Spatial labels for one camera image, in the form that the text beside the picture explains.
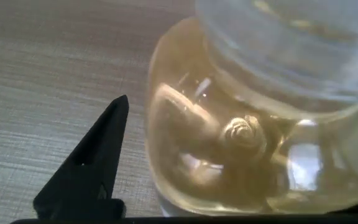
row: yellowish liquid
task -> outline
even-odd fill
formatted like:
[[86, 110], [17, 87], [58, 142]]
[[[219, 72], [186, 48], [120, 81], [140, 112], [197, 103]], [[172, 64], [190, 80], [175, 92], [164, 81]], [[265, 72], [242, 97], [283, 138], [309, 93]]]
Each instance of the yellowish liquid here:
[[209, 55], [194, 18], [155, 49], [147, 151], [160, 194], [205, 215], [357, 204], [358, 105], [305, 111], [296, 106], [302, 99], [288, 105], [237, 83]]

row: gray textured surface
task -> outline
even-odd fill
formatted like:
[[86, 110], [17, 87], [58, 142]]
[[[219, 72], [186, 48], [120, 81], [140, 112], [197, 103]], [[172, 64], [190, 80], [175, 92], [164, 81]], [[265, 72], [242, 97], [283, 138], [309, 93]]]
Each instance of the gray textured surface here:
[[0, 0], [0, 223], [34, 218], [32, 199], [109, 102], [129, 120], [114, 196], [159, 215], [144, 152], [147, 67], [191, 1]]

